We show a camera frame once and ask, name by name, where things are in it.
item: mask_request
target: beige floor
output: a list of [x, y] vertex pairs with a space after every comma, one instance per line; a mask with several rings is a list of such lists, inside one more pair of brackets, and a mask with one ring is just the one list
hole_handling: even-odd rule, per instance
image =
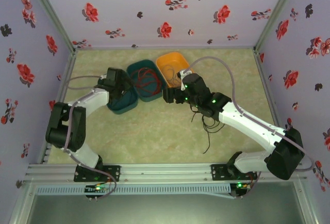
[[[126, 69], [132, 62], [156, 60], [169, 50], [80, 51], [72, 76], [102, 75], [108, 67]], [[180, 50], [192, 63], [203, 56], [225, 60], [233, 71], [237, 86], [238, 104], [250, 113], [272, 123], [271, 113], [262, 87], [252, 50]], [[194, 70], [203, 77], [211, 91], [231, 97], [231, 81], [226, 69], [218, 62], [204, 60]], [[81, 79], [71, 86], [93, 86], [95, 79]], [[86, 90], [69, 90], [65, 101], [74, 100]], [[144, 103], [122, 115], [115, 115], [106, 106], [87, 119], [88, 145], [105, 163], [212, 163], [226, 162], [236, 151], [261, 151], [262, 147], [226, 125], [211, 134], [211, 147], [203, 130], [201, 116], [191, 123], [188, 104], [167, 104], [162, 98]], [[73, 161], [61, 150], [53, 148], [51, 164], [70, 164]]]

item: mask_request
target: enclosure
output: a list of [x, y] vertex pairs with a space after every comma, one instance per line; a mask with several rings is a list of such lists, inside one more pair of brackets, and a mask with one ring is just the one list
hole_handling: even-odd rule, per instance
[[[2, 0], [0, 5], [3, 223], [327, 223], [327, 0]], [[219, 198], [250, 178], [215, 181], [213, 165], [227, 163], [238, 151], [264, 148], [230, 125], [209, 134], [204, 129], [211, 119], [203, 124], [189, 105], [166, 103], [161, 90], [148, 99], [135, 85], [131, 109], [118, 112], [105, 105], [86, 119], [85, 143], [105, 165], [120, 168], [117, 191], [89, 202], [91, 183], [74, 182], [76, 162], [45, 141], [56, 103], [72, 103], [91, 90], [68, 89], [68, 80], [105, 75], [108, 68], [132, 77], [143, 62], [159, 70], [162, 89], [181, 86], [171, 82], [174, 71], [168, 79], [161, 69], [160, 58], [169, 54], [188, 65], [205, 56], [222, 59], [234, 76], [238, 104], [270, 125], [299, 130], [314, 168], [294, 172], [287, 181], [263, 171], [240, 202]], [[206, 59], [192, 70], [212, 92], [232, 97], [230, 75], [219, 62]], [[81, 78], [70, 87], [96, 84], [95, 78]], [[305, 156], [299, 168], [309, 166]], [[91, 212], [81, 214], [86, 209]]]

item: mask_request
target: floral wallpaper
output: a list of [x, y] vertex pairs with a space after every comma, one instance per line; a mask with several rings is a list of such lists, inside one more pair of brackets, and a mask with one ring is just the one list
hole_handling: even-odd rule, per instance
[[0, 9], [0, 222], [8, 223], [40, 154], [69, 50], [39, 0], [1, 1]]
[[[49, 1], [74, 47], [133, 49], [254, 46], [278, 0]], [[280, 38], [285, 25], [280, 27]], [[79, 41], [88, 46], [77, 46]]]
[[[301, 132], [314, 159], [307, 174], [316, 209], [330, 217], [330, 9], [328, 0], [289, 0], [260, 49], [281, 121]], [[304, 166], [309, 166], [308, 159]]]

